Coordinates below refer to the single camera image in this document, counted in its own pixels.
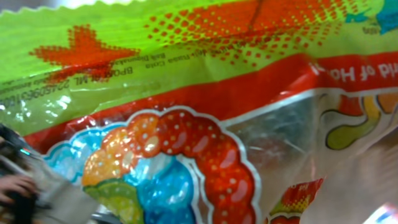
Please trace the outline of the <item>green Haribo candy bag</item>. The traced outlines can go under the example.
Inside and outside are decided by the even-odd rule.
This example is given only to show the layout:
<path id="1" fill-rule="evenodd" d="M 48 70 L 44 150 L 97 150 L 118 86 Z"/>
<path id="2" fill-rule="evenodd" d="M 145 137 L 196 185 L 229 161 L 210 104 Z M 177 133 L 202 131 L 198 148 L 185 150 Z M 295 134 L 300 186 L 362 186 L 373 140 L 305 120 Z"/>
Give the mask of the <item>green Haribo candy bag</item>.
<path id="1" fill-rule="evenodd" d="M 299 223 L 397 127 L 397 2 L 98 1 L 1 13 L 1 135 L 39 207 Z"/>

